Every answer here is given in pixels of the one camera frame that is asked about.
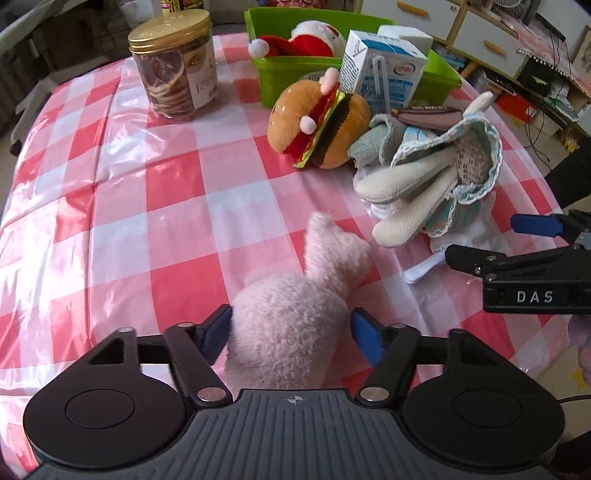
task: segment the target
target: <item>red box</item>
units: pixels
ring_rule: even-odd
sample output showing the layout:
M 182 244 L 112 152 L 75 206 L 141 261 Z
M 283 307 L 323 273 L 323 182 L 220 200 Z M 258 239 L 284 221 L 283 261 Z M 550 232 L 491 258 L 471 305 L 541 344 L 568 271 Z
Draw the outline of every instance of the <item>red box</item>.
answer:
M 519 94 L 510 95 L 509 93 L 503 92 L 497 99 L 496 104 L 504 112 L 517 117 L 526 124 L 530 123 L 534 119 L 535 114 L 538 113 L 538 109 Z

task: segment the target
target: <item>black cloth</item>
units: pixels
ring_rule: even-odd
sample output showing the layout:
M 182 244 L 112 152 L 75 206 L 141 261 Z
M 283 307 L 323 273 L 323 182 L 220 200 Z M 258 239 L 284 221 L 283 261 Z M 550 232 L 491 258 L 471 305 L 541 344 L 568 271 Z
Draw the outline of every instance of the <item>black cloth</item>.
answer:
M 545 177 L 561 208 L 591 195 L 591 138 Z

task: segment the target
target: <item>glass jar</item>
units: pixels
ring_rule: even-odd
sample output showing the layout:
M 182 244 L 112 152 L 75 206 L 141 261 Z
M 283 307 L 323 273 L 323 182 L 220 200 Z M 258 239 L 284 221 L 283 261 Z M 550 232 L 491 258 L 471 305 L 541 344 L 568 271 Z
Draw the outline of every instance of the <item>glass jar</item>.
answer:
M 160 15 L 134 28 L 128 41 L 157 115 L 191 120 L 215 98 L 216 59 L 206 10 Z

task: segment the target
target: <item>pink tablecloth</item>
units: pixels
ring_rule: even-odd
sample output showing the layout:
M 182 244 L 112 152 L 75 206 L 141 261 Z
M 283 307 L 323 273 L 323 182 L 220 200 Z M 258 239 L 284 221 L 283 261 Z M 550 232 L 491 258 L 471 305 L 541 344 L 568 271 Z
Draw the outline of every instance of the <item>pink tablecloth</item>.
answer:
M 22 431 L 31 395 L 117 327 L 149 335 L 199 322 L 251 282 L 301 271 L 313 210 L 372 244 L 376 266 L 351 306 L 425 334 L 467 328 L 532 375 L 568 344 L 564 316 L 486 314 L 480 281 L 445 266 L 406 285 L 401 270 L 430 255 L 426 237 L 378 248 L 350 170 L 295 171 L 270 149 L 246 35 L 216 37 L 215 47 L 219 99 L 197 120 L 155 119 L 127 59 L 56 91 L 24 145 L 0 236 L 0 445 L 19 472 L 35 465 Z M 450 101 L 465 106 L 474 96 L 464 85 Z M 493 210 L 504 251 L 552 248 L 510 230 L 515 212 L 558 207 L 489 115 L 504 144 Z M 355 388 L 367 367 L 344 335 L 328 383 Z

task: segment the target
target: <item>metal screw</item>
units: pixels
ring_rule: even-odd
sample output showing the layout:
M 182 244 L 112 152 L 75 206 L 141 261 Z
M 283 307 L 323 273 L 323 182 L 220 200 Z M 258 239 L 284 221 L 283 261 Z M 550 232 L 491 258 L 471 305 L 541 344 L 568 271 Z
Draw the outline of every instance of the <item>metal screw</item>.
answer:
M 364 388 L 359 393 L 359 395 L 364 400 L 378 402 L 378 401 L 387 400 L 388 397 L 390 396 L 390 393 L 388 393 L 388 390 L 386 390 L 385 388 L 382 388 L 382 387 L 367 387 L 367 388 Z
M 226 391 L 220 387 L 206 387 L 197 392 L 201 401 L 215 402 L 226 398 Z

